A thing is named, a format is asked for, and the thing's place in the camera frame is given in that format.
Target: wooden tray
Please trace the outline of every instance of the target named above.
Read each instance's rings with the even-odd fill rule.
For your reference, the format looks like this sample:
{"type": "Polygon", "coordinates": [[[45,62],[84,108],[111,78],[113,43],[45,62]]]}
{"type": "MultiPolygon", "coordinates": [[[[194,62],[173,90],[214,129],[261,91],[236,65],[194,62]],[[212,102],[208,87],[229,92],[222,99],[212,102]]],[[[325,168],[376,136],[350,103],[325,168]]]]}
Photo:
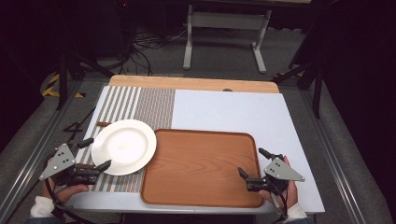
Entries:
{"type": "Polygon", "coordinates": [[[141,191],[145,203],[259,207],[239,176],[260,176],[254,139],[247,133],[157,130],[157,149],[146,166],[141,191]]]}

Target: white metal stand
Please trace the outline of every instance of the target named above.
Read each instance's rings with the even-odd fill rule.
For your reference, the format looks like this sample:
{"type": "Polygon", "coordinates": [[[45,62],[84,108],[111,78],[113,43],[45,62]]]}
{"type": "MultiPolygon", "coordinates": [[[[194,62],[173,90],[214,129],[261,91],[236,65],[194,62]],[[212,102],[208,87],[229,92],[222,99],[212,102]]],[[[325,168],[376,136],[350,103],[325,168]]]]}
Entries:
{"type": "Polygon", "coordinates": [[[265,15],[241,15],[227,13],[210,13],[210,12],[193,12],[192,6],[189,6],[187,17],[187,44],[184,53],[183,69],[191,68],[192,55],[192,27],[211,27],[211,28],[228,28],[228,29],[244,29],[259,30],[256,42],[253,42],[252,48],[256,58],[260,73],[265,73],[265,65],[262,60],[260,48],[265,31],[270,20],[271,10],[267,10],[265,15]]]}

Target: white plate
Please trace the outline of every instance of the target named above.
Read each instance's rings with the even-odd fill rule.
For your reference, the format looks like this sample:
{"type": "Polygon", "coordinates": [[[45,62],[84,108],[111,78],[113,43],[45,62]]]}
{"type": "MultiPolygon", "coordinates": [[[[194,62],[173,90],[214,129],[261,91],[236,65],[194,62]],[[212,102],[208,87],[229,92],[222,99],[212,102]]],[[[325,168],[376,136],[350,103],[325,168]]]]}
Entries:
{"type": "Polygon", "coordinates": [[[157,146],[154,131],[144,122],[125,119],[105,127],[92,144],[95,165],[111,160],[108,175],[128,175],[143,168],[157,146]]]}

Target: plate rim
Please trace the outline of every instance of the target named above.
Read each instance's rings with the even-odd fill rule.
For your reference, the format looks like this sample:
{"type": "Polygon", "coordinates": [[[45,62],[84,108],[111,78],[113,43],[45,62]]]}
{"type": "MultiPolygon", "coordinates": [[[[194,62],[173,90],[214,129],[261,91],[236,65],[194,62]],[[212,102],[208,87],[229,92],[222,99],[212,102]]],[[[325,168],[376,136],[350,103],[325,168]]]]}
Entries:
{"type": "Polygon", "coordinates": [[[128,167],[132,168],[127,168],[127,167],[122,167],[122,169],[117,170],[117,168],[111,168],[110,167],[104,171],[105,174],[107,175],[129,175],[132,174],[140,169],[142,169],[144,166],[146,166],[147,163],[151,160],[151,158],[154,156],[156,147],[157,147],[157,137],[155,135],[155,132],[147,125],[147,123],[138,120],[138,119],[122,119],[118,120],[116,122],[111,123],[110,125],[106,126],[99,134],[94,137],[94,141],[92,144],[92,150],[91,150],[91,157],[92,161],[95,165],[100,165],[105,160],[101,160],[98,158],[98,154],[100,153],[102,149],[102,144],[105,142],[106,137],[109,136],[111,133],[114,133],[116,130],[119,130],[120,128],[125,128],[125,127],[131,127],[134,129],[138,129],[143,133],[143,135],[146,136],[148,140],[148,146],[147,146],[147,152],[143,155],[143,157],[138,160],[137,162],[134,162],[132,165],[128,167]]]}

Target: gray striped mat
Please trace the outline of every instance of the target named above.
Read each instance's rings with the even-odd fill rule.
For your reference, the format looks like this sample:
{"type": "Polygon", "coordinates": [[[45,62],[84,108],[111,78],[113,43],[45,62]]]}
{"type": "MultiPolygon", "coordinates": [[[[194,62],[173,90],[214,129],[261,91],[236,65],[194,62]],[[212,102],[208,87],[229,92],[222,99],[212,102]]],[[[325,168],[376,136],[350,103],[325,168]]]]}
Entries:
{"type": "MultiPolygon", "coordinates": [[[[96,107],[96,110],[100,112],[97,117],[92,118],[91,125],[98,121],[115,122],[123,119],[137,119],[147,123],[152,130],[171,128],[174,101],[175,90],[171,89],[111,86],[108,87],[104,103],[96,107]]],[[[102,129],[103,127],[95,125],[85,136],[86,138],[95,137],[102,129]]],[[[86,147],[79,152],[82,153],[82,157],[78,162],[93,164],[91,147],[86,147]]],[[[143,168],[130,175],[101,174],[97,184],[91,186],[91,190],[139,192],[144,172],[143,168]]]]}

